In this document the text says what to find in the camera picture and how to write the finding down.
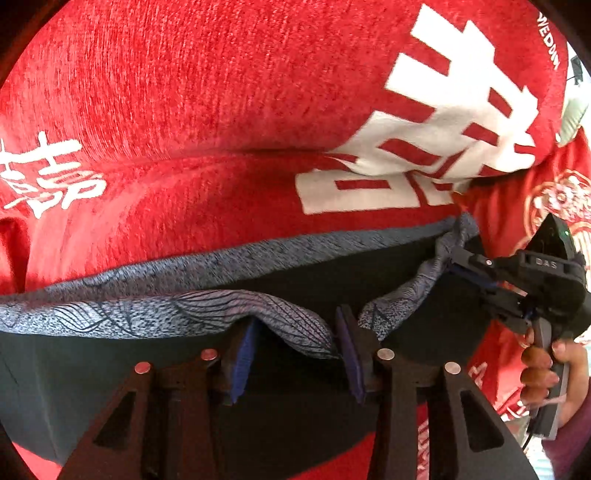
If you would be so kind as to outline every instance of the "device handle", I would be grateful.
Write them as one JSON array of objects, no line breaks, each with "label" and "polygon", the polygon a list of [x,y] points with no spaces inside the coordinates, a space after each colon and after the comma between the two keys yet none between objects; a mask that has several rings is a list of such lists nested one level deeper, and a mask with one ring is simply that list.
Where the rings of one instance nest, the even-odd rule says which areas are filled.
[{"label": "device handle", "polygon": [[[558,383],[550,389],[548,399],[560,398],[566,395],[567,387],[569,385],[570,364],[562,364],[556,360],[552,352],[552,342],[557,338],[553,331],[552,324],[545,318],[538,318],[532,322],[534,329],[534,345],[538,348],[546,350],[552,358],[552,370],[558,375],[560,379]],[[552,403],[541,408],[532,409],[530,416],[532,417],[528,427],[528,433],[535,437],[540,437],[545,440],[554,440],[558,433],[558,417],[562,405],[560,403]]]}]

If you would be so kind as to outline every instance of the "black bracket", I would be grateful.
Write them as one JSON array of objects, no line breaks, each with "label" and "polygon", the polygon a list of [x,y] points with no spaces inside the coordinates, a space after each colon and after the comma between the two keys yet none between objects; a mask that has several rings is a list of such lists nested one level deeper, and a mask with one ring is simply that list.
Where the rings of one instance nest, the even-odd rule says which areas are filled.
[{"label": "black bracket", "polygon": [[352,394],[379,401],[368,480],[415,480],[417,391],[427,399],[431,480],[537,480],[521,447],[466,370],[418,365],[381,348],[348,306],[336,315]]},{"label": "black bracket", "polygon": [[164,369],[138,363],[64,465],[59,480],[218,480],[210,406],[243,393],[258,321],[230,328],[226,345]]}]

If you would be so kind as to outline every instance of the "gray patterned cloth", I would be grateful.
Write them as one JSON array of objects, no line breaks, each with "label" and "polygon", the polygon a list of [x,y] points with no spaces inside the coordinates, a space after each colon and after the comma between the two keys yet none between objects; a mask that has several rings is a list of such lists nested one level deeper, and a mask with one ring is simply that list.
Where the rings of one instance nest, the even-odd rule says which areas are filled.
[{"label": "gray patterned cloth", "polygon": [[166,338],[220,333],[236,320],[253,316],[295,350],[315,358],[331,358],[337,355],[333,334],[310,310],[262,293],[197,288],[441,233],[435,258],[420,265],[413,280],[363,308],[360,325],[383,339],[424,301],[443,273],[451,249],[478,234],[469,215],[422,230],[306,235],[128,265],[43,290],[0,297],[0,330],[92,338]]}]

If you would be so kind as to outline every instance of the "blue gripper pad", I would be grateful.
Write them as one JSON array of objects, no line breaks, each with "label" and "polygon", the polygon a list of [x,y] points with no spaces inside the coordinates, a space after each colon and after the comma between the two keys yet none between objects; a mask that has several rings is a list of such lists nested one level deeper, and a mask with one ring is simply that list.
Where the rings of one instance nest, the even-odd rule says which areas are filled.
[{"label": "blue gripper pad", "polygon": [[336,331],[340,342],[340,354],[343,357],[345,371],[347,372],[347,378],[349,379],[349,390],[358,403],[363,403],[366,395],[363,383],[363,369],[353,338],[351,337],[348,322],[345,319],[345,315],[348,313],[349,312],[344,312],[342,307],[337,309]]},{"label": "blue gripper pad", "polygon": [[232,371],[232,388],[230,389],[230,400],[232,404],[238,401],[238,398],[244,393],[248,374],[251,371],[252,361],[256,352],[256,343],[261,323],[253,319],[246,329],[242,343],[236,354],[236,363]]}]

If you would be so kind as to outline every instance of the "hand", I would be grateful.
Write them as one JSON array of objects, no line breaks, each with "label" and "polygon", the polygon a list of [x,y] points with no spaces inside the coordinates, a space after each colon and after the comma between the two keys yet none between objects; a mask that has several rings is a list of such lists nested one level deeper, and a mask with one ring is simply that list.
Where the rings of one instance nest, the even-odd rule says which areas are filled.
[{"label": "hand", "polygon": [[[549,388],[558,383],[558,375],[550,371],[552,359],[543,349],[532,346],[534,331],[529,329],[525,341],[530,345],[521,355],[521,361],[527,367],[521,374],[524,389],[521,401],[532,408],[543,406],[548,397]],[[589,364],[587,350],[572,340],[557,340],[552,344],[554,357],[561,363],[570,362],[569,384],[566,400],[560,409],[558,426],[564,426],[577,413],[589,390]]]}]

